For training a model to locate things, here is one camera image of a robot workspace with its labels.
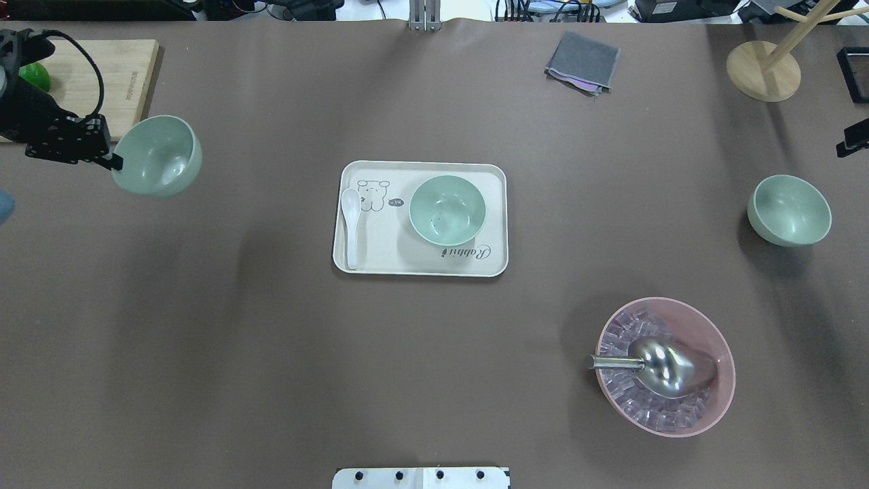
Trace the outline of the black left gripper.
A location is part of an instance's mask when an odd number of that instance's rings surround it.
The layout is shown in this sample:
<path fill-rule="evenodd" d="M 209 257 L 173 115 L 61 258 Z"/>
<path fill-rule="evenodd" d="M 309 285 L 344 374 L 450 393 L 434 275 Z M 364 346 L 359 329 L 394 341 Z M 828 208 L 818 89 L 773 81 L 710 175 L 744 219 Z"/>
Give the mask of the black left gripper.
<path fill-rule="evenodd" d="M 24 65 L 49 58 L 55 52 L 50 37 L 66 39 L 90 63 L 96 74 L 98 99 L 96 108 L 86 117 L 78 117 L 57 105 L 44 90 L 22 79 Z M 104 115 L 105 82 L 90 54 L 72 37 L 57 30 L 2 30 L 1 133 L 4 139 L 25 143 L 30 158 L 77 164 L 81 161 L 121 171 L 124 159 L 111 153 L 111 133 Z"/>

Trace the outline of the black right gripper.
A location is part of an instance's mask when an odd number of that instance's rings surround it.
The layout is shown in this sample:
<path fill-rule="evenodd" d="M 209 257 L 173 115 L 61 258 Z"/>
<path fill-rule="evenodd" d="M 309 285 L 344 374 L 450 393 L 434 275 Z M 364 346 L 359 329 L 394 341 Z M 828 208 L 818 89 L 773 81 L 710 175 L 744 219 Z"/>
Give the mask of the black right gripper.
<path fill-rule="evenodd" d="M 845 158 L 851 154 L 868 149 L 868 125 L 869 118 L 844 129 L 844 141 L 836 145 L 838 158 Z"/>

